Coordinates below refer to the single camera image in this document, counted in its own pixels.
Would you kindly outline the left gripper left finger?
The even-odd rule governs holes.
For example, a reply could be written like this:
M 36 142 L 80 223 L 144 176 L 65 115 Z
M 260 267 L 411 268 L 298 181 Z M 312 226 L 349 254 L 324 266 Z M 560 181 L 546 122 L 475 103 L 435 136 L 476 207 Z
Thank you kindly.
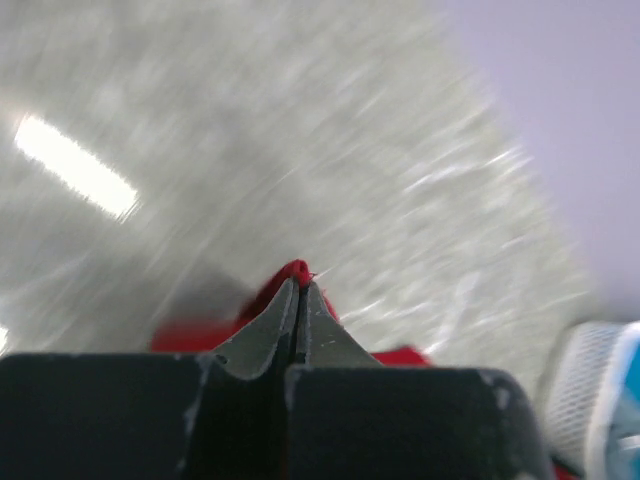
M 14 354 L 1 361 L 5 479 L 269 479 L 299 289 L 217 348 Z

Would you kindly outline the white plastic laundry basket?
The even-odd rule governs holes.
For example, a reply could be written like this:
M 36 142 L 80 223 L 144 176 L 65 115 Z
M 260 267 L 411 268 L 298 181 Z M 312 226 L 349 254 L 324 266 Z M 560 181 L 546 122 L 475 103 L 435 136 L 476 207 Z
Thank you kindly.
M 624 326 L 587 321 L 570 327 L 557 345 L 541 384 L 539 412 L 554 459 L 584 477 L 587 429 L 606 364 Z

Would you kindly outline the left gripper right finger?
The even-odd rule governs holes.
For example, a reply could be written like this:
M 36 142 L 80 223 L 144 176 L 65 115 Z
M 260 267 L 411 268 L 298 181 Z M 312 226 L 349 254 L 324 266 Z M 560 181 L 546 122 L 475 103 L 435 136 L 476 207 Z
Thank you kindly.
M 533 408 L 508 373 L 389 367 L 306 289 L 285 377 L 291 479 L 549 479 Z

